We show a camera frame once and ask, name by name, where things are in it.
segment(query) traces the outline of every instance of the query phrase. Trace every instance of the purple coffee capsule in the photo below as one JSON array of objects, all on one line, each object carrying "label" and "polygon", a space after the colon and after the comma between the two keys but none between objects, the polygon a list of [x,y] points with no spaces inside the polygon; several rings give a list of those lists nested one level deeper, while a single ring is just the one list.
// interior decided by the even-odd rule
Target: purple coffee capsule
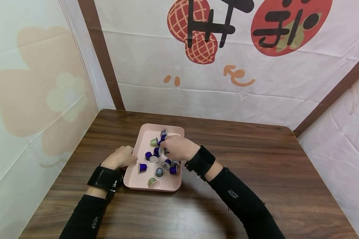
[{"label": "purple coffee capsule", "polygon": [[138,174],[145,172],[148,166],[146,164],[138,163]]},{"label": "purple coffee capsule", "polygon": [[166,135],[167,135],[166,130],[162,130],[162,131],[161,131],[161,136],[166,136]]},{"label": "purple coffee capsule", "polygon": [[169,169],[169,173],[172,174],[172,175],[178,175],[179,174],[179,169],[180,167],[179,166],[174,166],[174,167],[171,167]]},{"label": "purple coffee capsule", "polygon": [[172,164],[170,164],[170,167],[174,167],[174,166],[177,166],[177,165],[180,166],[180,162],[173,160]]},{"label": "purple coffee capsule", "polygon": [[172,164],[172,161],[170,159],[166,159],[164,162],[161,163],[162,168],[166,170],[170,168],[170,164]]},{"label": "purple coffee capsule", "polygon": [[151,162],[151,163],[157,164],[158,161],[159,161],[159,159],[158,159],[157,156],[154,156],[154,155],[153,155],[152,157],[149,158],[149,162]]},{"label": "purple coffee capsule", "polygon": [[157,156],[157,154],[158,154],[158,157],[160,157],[162,155],[162,149],[160,147],[154,148],[154,156]]},{"label": "purple coffee capsule", "polygon": [[152,153],[146,152],[145,153],[145,161],[150,162],[150,157],[152,156]]}]

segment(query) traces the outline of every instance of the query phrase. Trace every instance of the fabric wall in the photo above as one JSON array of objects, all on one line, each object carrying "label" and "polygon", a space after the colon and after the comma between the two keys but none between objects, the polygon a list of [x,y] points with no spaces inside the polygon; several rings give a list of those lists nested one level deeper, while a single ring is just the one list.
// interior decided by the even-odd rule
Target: fabric wall
[{"label": "fabric wall", "polygon": [[359,1],[226,2],[95,0],[126,110],[293,130],[359,61]]},{"label": "fabric wall", "polygon": [[56,0],[0,1],[0,239],[18,238],[97,114]]},{"label": "fabric wall", "polygon": [[359,81],[299,141],[359,235]]}]

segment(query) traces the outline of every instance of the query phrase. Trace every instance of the right hand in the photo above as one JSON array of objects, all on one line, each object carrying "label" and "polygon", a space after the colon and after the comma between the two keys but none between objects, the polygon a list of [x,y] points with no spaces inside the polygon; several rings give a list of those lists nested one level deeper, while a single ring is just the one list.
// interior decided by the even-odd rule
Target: right hand
[{"label": "right hand", "polygon": [[200,149],[200,146],[187,138],[178,135],[166,136],[160,144],[162,149],[167,149],[168,159],[176,161],[190,161]]}]

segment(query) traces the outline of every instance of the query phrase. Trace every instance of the wrist strap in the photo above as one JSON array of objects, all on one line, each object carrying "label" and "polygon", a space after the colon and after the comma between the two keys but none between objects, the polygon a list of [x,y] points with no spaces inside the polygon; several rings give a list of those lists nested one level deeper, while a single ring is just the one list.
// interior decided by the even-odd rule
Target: wrist strap
[{"label": "wrist strap", "polygon": [[214,164],[215,157],[204,146],[195,154],[195,156],[185,164],[185,167],[191,172],[195,171],[203,181],[206,181],[205,174]]},{"label": "wrist strap", "polygon": [[121,181],[123,175],[119,170],[112,170],[98,166],[88,181],[88,185],[105,191],[115,191],[116,184]]}]

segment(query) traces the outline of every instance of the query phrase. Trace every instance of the orange drawing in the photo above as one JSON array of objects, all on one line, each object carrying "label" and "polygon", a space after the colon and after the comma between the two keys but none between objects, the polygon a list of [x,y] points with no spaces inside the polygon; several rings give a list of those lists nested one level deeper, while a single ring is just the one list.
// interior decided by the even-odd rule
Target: orange drawing
[{"label": "orange drawing", "polygon": [[[164,83],[169,83],[169,81],[172,79],[172,76],[171,75],[167,75],[165,78],[164,78]],[[176,76],[174,78],[174,85],[175,86],[179,86],[180,84],[180,78],[178,76]]]},{"label": "orange drawing", "polygon": [[231,76],[231,82],[236,85],[236,86],[240,86],[240,87],[245,87],[245,86],[250,86],[255,82],[255,79],[252,79],[251,81],[247,82],[247,83],[240,83],[238,81],[235,80],[235,78],[242,78],[245,76],[245,71],[244,70],[236,70],[236,71],[232,71],[233,69],[235,69],[235,65],[227,65],[225,66],[225,68],[223,69],[223,75],[227,76],[227,74],[229,74]]}]

